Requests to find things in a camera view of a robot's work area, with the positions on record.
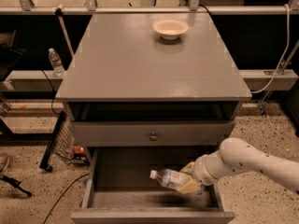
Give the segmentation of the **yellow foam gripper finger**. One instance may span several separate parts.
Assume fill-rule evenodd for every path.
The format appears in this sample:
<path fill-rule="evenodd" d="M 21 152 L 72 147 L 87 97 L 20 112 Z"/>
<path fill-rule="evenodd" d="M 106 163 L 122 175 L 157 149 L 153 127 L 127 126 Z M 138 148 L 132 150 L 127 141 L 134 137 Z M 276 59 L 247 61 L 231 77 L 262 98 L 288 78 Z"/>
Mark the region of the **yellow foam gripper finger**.
<path fill-rule="evenodd" d="M 186 166 L 184 166 L 180 171 L 185 174 L 191 174 L 193 170 L 194 162 L 189 162 Z"/>
<path fill-rule="evenodd" d="M 196 180 L 189 180 L 186 184 L 178 188 L 178 192 L 182 194 L 196 194 L 202 191 L 203 184 Z"/>

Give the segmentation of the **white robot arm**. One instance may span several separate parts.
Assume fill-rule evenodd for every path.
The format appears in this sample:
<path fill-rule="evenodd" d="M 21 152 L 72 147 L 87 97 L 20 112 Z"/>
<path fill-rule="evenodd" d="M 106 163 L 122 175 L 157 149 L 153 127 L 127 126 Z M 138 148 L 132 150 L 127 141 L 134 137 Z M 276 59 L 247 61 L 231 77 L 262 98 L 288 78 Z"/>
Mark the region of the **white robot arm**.
<path fill-rule="evenodd" d="M 260 173 L 295 194 L 299 192 L 298 162 L 266 154 L 239 138 L 227 138 L 217 151 L 187 164 L 181 172 L 190 178 L 178 192 L 195 193 L 225 176 L 248 171 Z"/>

